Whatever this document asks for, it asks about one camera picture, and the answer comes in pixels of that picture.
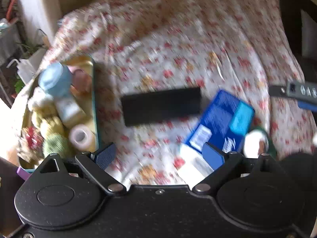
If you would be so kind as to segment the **green yarn ball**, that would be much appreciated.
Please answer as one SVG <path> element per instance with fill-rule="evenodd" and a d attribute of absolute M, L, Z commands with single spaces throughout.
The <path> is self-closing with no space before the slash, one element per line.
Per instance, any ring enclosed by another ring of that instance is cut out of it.
<path fill-rule="evenodd" d="M 50 154 L 59 154 L 62 158 L 72 157 L 72 149 L 68 139 L 58 133 L 50 134 L 42 145 L 44 157 Z"/>

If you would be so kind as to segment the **pink bandage tape roll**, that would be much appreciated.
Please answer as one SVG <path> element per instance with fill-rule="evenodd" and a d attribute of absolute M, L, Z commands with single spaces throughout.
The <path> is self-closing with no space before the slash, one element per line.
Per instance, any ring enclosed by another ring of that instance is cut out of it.
<path fill-rule="evenodd" d="M 69 141 L 81 152 L 94 152 L 96 149 L 95 134 L 83 124 L 76 125 L 70 130 Z"/>

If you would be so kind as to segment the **white paper packet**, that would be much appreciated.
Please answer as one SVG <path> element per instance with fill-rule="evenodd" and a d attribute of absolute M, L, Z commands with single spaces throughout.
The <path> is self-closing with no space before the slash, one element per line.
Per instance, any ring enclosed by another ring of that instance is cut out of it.
<path fill-rule="evenodd" d="M 190 188 L 214 172 L 202 155 L 186 144 L 182 144 L 180 147 L 180 158 L 185 163 L 178 169 L 177 173 Z"/>

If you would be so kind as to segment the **white squeeze bottle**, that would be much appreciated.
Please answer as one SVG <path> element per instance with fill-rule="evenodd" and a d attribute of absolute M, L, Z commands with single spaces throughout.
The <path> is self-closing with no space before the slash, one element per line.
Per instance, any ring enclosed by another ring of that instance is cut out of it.
<path fill-rule="evenodd" d="M 10 68 L 13 64 L 16 65 L 17 74 L 24 84 L 27 84 L 35 76 L 38 69 L 28 59 L 12 59 L 7 65 L 7 68 Z"/>

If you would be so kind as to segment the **black rectangular case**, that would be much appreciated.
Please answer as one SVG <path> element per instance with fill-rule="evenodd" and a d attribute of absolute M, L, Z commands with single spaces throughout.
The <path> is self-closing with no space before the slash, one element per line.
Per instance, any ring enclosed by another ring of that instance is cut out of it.
<path fill-rule="evenodd" d="M 125 126 L 158 123 L 201 111 L 199 87 L 136 93 L 121 97 Z"/>

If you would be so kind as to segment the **pink cloth with band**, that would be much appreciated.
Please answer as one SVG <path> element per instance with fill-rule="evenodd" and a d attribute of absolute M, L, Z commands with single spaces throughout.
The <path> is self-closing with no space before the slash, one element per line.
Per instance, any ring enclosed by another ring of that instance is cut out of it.
<path fill-rule="evenodd" d="M 68 66 L 72 73 L 72 87 L 79 95 L 85 95 L 91 92 L 91 76 L 78 66 Z"/>

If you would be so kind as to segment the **purple stool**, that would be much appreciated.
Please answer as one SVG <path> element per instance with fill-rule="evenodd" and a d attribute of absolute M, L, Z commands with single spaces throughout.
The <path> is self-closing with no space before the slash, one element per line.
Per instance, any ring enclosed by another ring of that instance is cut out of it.
<path fill-rule="evenodd" d="M 27 180 L 31 176 L 31 174 L 24 170 L 22 167 L 18 167 L 16 173 L 23 180 Z"/>

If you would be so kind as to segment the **white tissue packet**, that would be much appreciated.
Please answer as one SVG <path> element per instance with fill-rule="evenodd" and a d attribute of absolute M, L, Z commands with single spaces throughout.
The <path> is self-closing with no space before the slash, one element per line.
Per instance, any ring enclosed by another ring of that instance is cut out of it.
<path fill-rule="evenodd" d="M 69 129 L 80 124 L 86 114 L 72 95 L 54 99 L 54 104 L 63 125 Z"/>

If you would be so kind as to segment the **floral tablecloth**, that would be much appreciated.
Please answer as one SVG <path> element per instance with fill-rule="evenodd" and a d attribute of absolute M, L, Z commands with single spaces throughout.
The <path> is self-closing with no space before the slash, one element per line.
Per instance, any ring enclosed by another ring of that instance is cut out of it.
<path fill-rule="evenodd" d="M 255 109 L 278 158 L 310 148 L 312 115 L 268 94 L 304 79 L 279 0 L 99 0 L 64 17 L 40 67 L 84 53 L 96 62 L 99 134 L 117 146 L 107 172 L 119 182 L 182 183 L 180 145 L 198 121 L 127 128 L 120 98 L 128 93 L 198 86 L 207 105 L 224 89 Z"/>

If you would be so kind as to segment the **white and green round object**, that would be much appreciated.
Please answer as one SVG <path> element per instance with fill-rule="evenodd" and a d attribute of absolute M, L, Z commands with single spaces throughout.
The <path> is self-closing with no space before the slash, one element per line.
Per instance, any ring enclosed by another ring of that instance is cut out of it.
<path fill-rule="evenodd" d="M 269 154 L 277 158 L 277 151 L 268 133 L 262 127 L 253 127 L 244 139 L 243 155 L 246 158 L 258 158 L 261 154 Z"/>

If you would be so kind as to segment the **gold metal tray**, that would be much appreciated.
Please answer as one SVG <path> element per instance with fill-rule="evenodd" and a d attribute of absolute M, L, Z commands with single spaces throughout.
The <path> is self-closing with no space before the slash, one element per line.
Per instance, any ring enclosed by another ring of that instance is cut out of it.
<path fill-rule="evenodd" d="M 87 115 L 86 118 L 83 120 L 83 124 L 86 125 L 88 128 L 90 128 L 91 132 L 95 135 L 95 141 L 94 146 L 91 147 L 90 151 L 94 152 L 99 149 L 100 147 L 100 140 L 99 140 L 99 134 L 98 134 L 98 121 L 96 116 L 96 100 L 95 100 L 95 91 L 94 91 L 94 75 L 95 75 L 95 61 L 93 58 L 89 55 L 79 55 L 70 58 L 69 60 L 66 60 L 62 62 L 62 64 L 65 64 L 67 66 L 75 66 L 79 67 L 79 69 L 85 71 L 87 74 L 91 76 L 92 79 L 92 86 L 91 86 L 91 93 L 90 95 L 76 95 L 72 92 L 72 95 L 74 96 L 76 102 L 79 104 L 79 106 L 83 109 L 85 114 Z M 35 77 L 31 89 L 30 94 L 28 95 L 28 100 L 33 95 L 34 89 L 38 86 L 38 78 L 39 76 Z M 21 124 L 21 129 L 26 127 L 33 126 L 31 122 L 31 116 L 32 112 L 28 109 L 28 106 L 25 107 L 25 112 L 23 116 L 23 121 Z M 20 152 L 18 153 L 18 162 L 21 168 L 23 168 L 26 172 L 32 173 L 35 171 L 36 167 L 38 166 L 36 161 L 30 161 L 27 162 L 23 158 L 20 157 Z"/>

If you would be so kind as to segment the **dried flower sachet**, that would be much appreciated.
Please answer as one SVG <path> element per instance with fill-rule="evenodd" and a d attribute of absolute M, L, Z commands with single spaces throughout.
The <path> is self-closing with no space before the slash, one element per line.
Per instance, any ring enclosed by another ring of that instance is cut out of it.
<path fill-rule="evenodd" d="M 19 157 L 28 163 L 42 160 L 44 158 L 44 154 L 42 152 L 43 142 L 44 138 L 37 128 L 33 126 L 23 128 L 21 130 L 21 137 L 19 140 Z"/>

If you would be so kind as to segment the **blue box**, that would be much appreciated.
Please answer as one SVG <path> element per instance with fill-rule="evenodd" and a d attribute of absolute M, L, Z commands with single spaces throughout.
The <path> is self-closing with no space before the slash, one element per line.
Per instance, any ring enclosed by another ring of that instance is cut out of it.
<path fill-rule="evenodd" d="M 185 144 L 198 153 L 206 142 L 225 153 L 240 152 L 254 115 L 251 105 L 220 89 Z"/>

